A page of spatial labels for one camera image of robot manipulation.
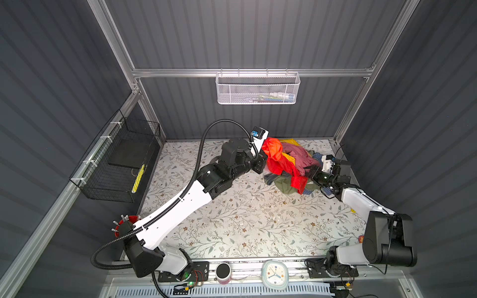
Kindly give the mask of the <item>red cloth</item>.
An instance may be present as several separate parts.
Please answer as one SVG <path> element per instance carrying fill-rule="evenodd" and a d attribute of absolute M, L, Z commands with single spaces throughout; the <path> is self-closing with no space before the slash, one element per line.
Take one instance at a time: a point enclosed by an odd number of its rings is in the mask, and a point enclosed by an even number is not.
<path fill-rule="evenodd" d="M 276 175 L 281 175 L 283 172 L 290 174 L 292 187 L 302 194 L 308 179 L 306 176 L 302 176 L 295 167 L 295 159 L 283 153 L 280 140 L 267 138 L 262 145 L 262 150 L 268 155 L 268 169 Z"/>

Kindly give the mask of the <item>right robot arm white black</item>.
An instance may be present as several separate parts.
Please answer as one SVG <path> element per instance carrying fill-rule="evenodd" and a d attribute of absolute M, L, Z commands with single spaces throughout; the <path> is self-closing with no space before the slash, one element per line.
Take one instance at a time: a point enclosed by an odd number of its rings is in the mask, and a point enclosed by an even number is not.
<path fill-rule="evenodd" d="M 397 213 L 371 198 L 360 186 L 351 183 L 348 165 L 332 163 L 328 169 L 320 165 L 306 167 L 306 176 L 316 185 L 328 188 L 340 202 L 348 205 L 365 221 L 361 243 L 329 249 L 322 261 L 323 270 L 330 276 L 354 277 L 357 266 L 414 267 L 417 252 L 414 248 L 412 218 Z"/>

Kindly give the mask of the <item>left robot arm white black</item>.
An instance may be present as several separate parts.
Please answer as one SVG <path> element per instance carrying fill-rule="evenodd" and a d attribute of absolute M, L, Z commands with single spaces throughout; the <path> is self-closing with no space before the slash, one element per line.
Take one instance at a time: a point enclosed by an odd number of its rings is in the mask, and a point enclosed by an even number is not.
<path fill-rule="evenodd" d="M 141 232 L 123 241 L 136 277 L 146 277 L 158 269 L 181 279 L 187 278 L 192 270 L 190 257 L 182 249 L 167 248 L 163 240 L 189 215 L 231 188 L 238 177 L 249 171 L 263 173 L 267 159 L 263 150 L 256 153 L 248 141 L 230 139 L 222 145 L 221 155 L 198 171 L 184 198 L 175 196 L 149 216 L 135 222 L 121 220 L 116 229 L 119 237 L 141 228 Z"/>

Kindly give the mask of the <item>blue checked cloth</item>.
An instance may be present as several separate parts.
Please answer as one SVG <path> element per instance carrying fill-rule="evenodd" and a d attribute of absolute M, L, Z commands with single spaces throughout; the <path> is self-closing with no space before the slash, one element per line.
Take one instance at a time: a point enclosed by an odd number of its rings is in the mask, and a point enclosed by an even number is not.
<path fill-rule="evenodd" d="M 312 157 L 313 157 L 314 159 L 320 161 L 321 163 L 322 163 L 322 161 L 321 161 L 322 156 L 323 156 L 323 155 L 322 155 L 321 153 L 313 153 L 313 155 L 312 155 Z M 309 179 L 310 169 L 306 171 L 306 177 L 307 177 L 308 180 L 310 180 L 310 179 Z M 330 189 L 329 187 L 321 187 L 321 186 L 320 186 L 319 191 L 320 191 L 326 198 L 328 198 L 328 199 L 332 199 L 332 198 L 335 197 L 335 195 L 334 195 L 332 189 Z"/>

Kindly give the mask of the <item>olive green cloth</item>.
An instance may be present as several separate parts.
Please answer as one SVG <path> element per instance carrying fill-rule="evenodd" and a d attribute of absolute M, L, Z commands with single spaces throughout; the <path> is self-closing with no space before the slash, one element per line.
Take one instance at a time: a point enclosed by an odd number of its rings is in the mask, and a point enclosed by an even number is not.
<path fill-rule="evenodd" d="M 274 184 L 283 194 L 297 193 L 298 190 L 291 185 L 291 176 L 287 173 L 285 175 L 276 175 L 268 173 L 263 175 L 263 180 L 266 185 Z M 311 195 L 315 190 L 319 190 L 320 186 L 315 184 L 312 180 L 308 180 L 305 184 L 302 194 Z"/>

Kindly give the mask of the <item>mauve pink ribbed cloth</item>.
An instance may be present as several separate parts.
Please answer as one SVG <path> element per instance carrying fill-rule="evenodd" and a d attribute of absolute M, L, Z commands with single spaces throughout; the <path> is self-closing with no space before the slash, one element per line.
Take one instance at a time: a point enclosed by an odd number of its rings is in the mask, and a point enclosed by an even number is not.
<path fill-rule="evenodd" d="M 321 162 L 310 156 L 308 151 L 302 146 L 282 143 L 282 147 L 283 153 L 295 159 L 295 167 L 302 176 L 306 175 L 306 171 L 309 170 L 311 166 L 321 166 Z"/>

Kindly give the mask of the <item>yellow cloth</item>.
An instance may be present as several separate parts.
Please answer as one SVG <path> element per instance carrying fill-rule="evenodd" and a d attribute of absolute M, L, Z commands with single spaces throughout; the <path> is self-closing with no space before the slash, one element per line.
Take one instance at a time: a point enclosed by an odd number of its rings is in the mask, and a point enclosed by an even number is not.
<path fill-rule="evenodd" d="M 292 144 L 292 145 L 295 145 L 295 146 L 301 146 L 296 140 L 294 139 L 281 139 L 280 140 L 281 143 L 286 143 L 286 144 Z"/>

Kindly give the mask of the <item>white square clock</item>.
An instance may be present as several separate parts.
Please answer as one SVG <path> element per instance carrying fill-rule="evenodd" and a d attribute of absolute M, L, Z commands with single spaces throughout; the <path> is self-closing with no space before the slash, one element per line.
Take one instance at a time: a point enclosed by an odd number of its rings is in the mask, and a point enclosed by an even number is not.
<path fill-rule="evenodd" d="M 277 260 L 264 262 L 261 277 L 263 285 L 272 290 L 284 291 L 289 283 L 287 266 Z"/>

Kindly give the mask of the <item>black round speaker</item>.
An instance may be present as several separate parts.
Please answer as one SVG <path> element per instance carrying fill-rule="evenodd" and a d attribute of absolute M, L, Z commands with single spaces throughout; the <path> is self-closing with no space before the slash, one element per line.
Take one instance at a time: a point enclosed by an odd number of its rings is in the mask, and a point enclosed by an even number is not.
<path fill-rule="evenodd" d="M 216 279 L 219 284 L 228 284 L 231 281 L 232 269 L 228 263 L 220 263 L 216 268 Z"/>

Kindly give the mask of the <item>yellow brush in basket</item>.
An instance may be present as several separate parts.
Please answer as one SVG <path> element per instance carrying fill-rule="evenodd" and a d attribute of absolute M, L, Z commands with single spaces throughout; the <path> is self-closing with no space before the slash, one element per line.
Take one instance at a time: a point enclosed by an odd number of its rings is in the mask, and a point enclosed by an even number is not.
<path fill-rule="evenodd" d="M 138 171 L 138 173 L 137 173 L 137 175 L 136 175 L 136 177 L 135 177 L 135 181 L 134 181 L 133 187 L 132 187 L 132 189 L 131 189 L 131 193 L 135 194 L 135 193 L 137 192 L 137 190 L 138 190 L 138 188 L 139 188 L 139 186 L 140 186 L 140 183 L 141 183 L 141 181 L 142 181 L 142 177 L 143 177 L 143 175 L 144 175 L 144 173 L 145 173 L 145 170 L 146 170 L 146 166 L 145 166 L 145 164 L 143 164 L 143 165 L 140 167 L 140 169 L 139 169 L 139 171 Z"/>

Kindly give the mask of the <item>red cup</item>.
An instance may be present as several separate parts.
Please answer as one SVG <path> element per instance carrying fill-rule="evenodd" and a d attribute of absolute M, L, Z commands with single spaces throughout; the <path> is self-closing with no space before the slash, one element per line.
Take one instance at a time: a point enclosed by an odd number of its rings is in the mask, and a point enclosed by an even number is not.
<path fill-rule="evenodd" d="M 116 227 L 113 229 L 116 238 L 126 235 L 135 229 L 135 223 L 140 220 L 139 216 L 123 216 L 119 222 L 114 222 Z"/>

